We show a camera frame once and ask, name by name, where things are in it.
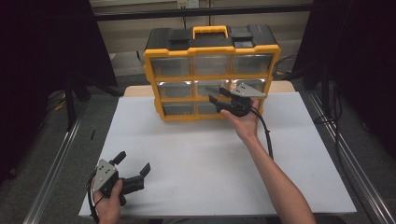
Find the finger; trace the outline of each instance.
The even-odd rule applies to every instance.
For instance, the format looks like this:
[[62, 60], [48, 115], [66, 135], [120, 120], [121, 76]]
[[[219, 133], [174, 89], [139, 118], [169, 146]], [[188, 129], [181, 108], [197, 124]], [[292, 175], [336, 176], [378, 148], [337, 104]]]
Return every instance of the finger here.
[[259, 109], [260, 101], [258, 99], [251, 98], [251, 103], [252, 103], [253, 107], [255, 107], [256, 109]]
[[118, 180], [111, 190], [110, 206], [120, 206], [120, 193], [122, 191], [122, 180]]
[[230, 120], [231, 122], [233, 122], [235, 117], [230, 111], [225, 109], [220, 110], [220, 114], [224, 116], [226, 119]]
[[[91, 182], [91, 189], [93, 190], [93, 184], [95, 183], [95, 178], [96, 176], [92, 179]], [[103, 197], [103, 193], [98, 190], [93, 194], [93, 201], [96, 203], [97, 201], [99, 201], [101, 198]]]

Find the gray floor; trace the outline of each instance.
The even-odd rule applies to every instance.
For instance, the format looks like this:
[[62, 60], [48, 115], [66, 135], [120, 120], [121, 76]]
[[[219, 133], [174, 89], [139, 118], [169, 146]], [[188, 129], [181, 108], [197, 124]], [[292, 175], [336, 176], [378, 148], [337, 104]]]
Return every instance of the gray floor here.
[[[112, 63], [120, 84], [115, 89], [123, 91], [130, 85], [147, 84], [142, 75], [143, 63], [136, 58], [135, 52], [116, 54]], [[292, 83], [302, 95], [312, 119], [317, 118], [318, 112], [309, 94], [319, 92], [319, 87], [315, 91], [305, 91], [300, 79], [293, 80]], [[77, 102], [77, 108], [86, 108], [86, 111], [81, 118], [73, 144], [60, 167], [59, 176], [54, 179], [51, 194], [44, 202], [43, 213], [38, 216], [38, 223], [93, 223], [87, 218], [79, 217], [78, 211], [86, 193], [86, 181], [101, 153], [118, 98], [95, 89], [90, 89], [90, 92], [92, 98], [87, 104]], [[52, 109], [58, 104], [60, 97], [62, 95], [49, 101], [48, 115], [30, 150], [17, 167], [16, 178], [7, 180], [0, 186], [0, 223], [23, 223], [58, 154], [67, 126], [65, 107], [59, 111]], [[375, 135], [365, 130], [359, 115], [348, 102], [342, 100], [342, 103], [343, 116], [339, 121], [339, 130], [362, 169], [386, 202], [389, 211], [395, 215], [396, 162], [382, 148]], [[344, 172], [341, 169], [333, 140], [324, 124], [318, 124], [317, 128], [358, 209], [358, 213], [339, 217], [348, 224], [380, 223], [358, 182], [350, 171]], [[350, 177], [351, 183], [348, 182], [347, 176]], [[149, 221], [136, 219], [129, 223]]]

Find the black curtain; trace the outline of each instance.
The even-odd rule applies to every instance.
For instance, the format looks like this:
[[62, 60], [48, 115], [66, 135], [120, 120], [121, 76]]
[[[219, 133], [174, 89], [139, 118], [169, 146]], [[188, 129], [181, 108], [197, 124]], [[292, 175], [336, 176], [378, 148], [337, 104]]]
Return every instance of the black curtain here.
[[292, 77], [303, 77], [306, 89], [322, 82], [326, 71], [394, 158], [395, 12], [395, 1], [375, 0], [311, 12], [292, 71]]
[[117, 85], [97, 23], [59, 20], [70, 15], [92, 15], [89, 1], [0, 2], [0, 183], [35, 138], [48, 96], [64, 88], [65, 76]]

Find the black cable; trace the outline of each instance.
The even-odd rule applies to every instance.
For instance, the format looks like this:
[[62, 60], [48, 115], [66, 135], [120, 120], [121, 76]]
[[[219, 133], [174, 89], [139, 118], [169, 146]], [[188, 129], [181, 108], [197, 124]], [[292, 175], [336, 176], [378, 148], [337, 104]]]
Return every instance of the black cable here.
[[102, 198], [100, 198], [96, 203], [95, 203], [95, 208], [96, 206], [99, 204], [99, 202], [101, 202], [105, 197], [102, 196]]
[[[212, 7], [211, 0], [209, 0], [209, 7]], [[211, 21], [212, 16], [209, 15], [208, 17], [209, 17], [209, 26], [211, 26], [212, 25], [212, 21]]]
[[186, 17], [183, 17], [183, 23], [184, 23], [184, 29], [187, 29], [187, 25], [186, 25]]
[[137, 60], [142, 61], [142, 59], [140, 58], [140, 54], [139, 54], [138, 50], [136, 51], [136, 58], [137, 58]]
[[264, 131], [265, 131], [265, 137], [267, 138], [268, 155], [272, 159], [274, 159], [274, 154], [273, 154], [272, 144], [271, 144], [270, 131], [267, 129], [267, 126], [265, 125], [264, 119], [262, 118], [262, 115], [261, 115], [260, 111], [258, 109], [256, 109], [256, 107], [251, 107], [250, 111], [254, 115], [256, 115], [260, 119], [260, 121], [262, 122], [262, 126], [264, 127]]
[[99, 216], [96, 213], [96, 205], [92, 204], [92, 190], [91, 190], [91, 182], [93, 178], [96, 176], [96, 169], [93, 171], [93, 173], [90, 175], [90, 178], [88, 179], [87, 183], [87, 195], [88, 195], [88, 204], [90, 205], [90, 210], [91, 210], [91, 216], [93, 220], [96, 223], [99, 223]]
[[332, 105], [331, 105], [331, 109], [330, 109], [330, 117], [332, 116], [332, 111], [333, 111], [333, 113], [334, 113], [333, 118], [326, 119], [326, 116], [323, 115], [323, 116], [320, 116], [319, 118], [314, 119], [314, 122], [316, 124], [319, 124], [319, 123], [332, 123], [334, 125], [334, 128], [335, 128], [335, 131], [334, 131], [334, 142], [335, 142], [334, 143], [334, 150], [335, 150], [335, 155], [336, 155], [336, 158], [338, 160], [338, 163], [340, 164], [340, 167], [341, 167], [341, 171], [340, 172], [341, 172], [341, 174], [343, 174], [343, 176], [346, 179], [346, 182], [349, 184], [349, 186], [351, 187], [353, 193], [358, 198], [358, 201], [361, 204], [361, 208], [363, 209], [364, 213], [370, 219], [370, 222], [374, 223], [373, 219], [369, 216], [369, 213], [368, 213], [367, 209], [364, 207], [364, 203], [362, 202], [361, 197], [359, 196], [357, 190], [352, 185], [352, 181], [351, 181], [349, 175], [347, 174], [346, 167], [344, 166], [343, 160], [341, 158], [341, 152], [340, 152], [340, 148], [339, 148], [340, 144], [339, 144], [338, 120], [341, 118], [342, 111], [343, 111], [342, 108], [343, 107], [342, 107], [342, 104], [341, 104], [341, 96], [340, 96], [338, 87], [337, 87], [337, 85], [334, 85]]
[[296, 58], [297, 58], [297, 55], [291, 54], [291, 55], [289, 55], [289, 56], [287, 56], [287, 57], [285, 57], [285, 58], [281, 58], [281, 59], [277, 60], [277, 62], [274, 63], [273, 76], [276, 74], [276, 72], [277, 72], [277, 67], [278, 67], [280, 64], [282, 64], [283, 62], [285, 62], [285, 61], [288, 60], [288, 59], [296, 59]]
[[[336, 104], [338, 103], [339, 107], [340, 107], [340, 111], [339, 113], [336, 111]], [[337, 86], [334, 86], [333, 92], [332, 92], [332, 104], [330, 105], [330, 117], [331, 119], [325, 119], [325, 115], [322, 115], [316, 119], [313, 119], [314, 123], [316, 124], [320, 124], [320, 123], [330, 123], [330, 122], [334, 122], [337, 121], [338, 119], [341, 118], [342, 114], [343, 114], [343, 107], [341, 105], [341, 97], [340, 97], [340, 92], [337, 88]]]

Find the white paper sheet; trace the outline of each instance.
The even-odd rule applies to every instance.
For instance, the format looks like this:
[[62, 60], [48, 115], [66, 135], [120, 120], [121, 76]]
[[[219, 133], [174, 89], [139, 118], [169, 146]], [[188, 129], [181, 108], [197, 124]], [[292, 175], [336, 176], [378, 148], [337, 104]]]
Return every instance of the white paper sheet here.
[[[356, 208], [298, 92], [271, 93], [264, 103], [276, 163], [314, 213]], [[263, 127], [259, 136], [266, 147]], [[124, 217], [233, 217], [275, 214], [248, 150], [228, 120], [162, 121], [152, 97], [121, 98], [101, 159], [125, 151], [121, 177], [149, 162], [145, 189], [126, 195]], [[87, 198], [80, 216], [88, 217]]]

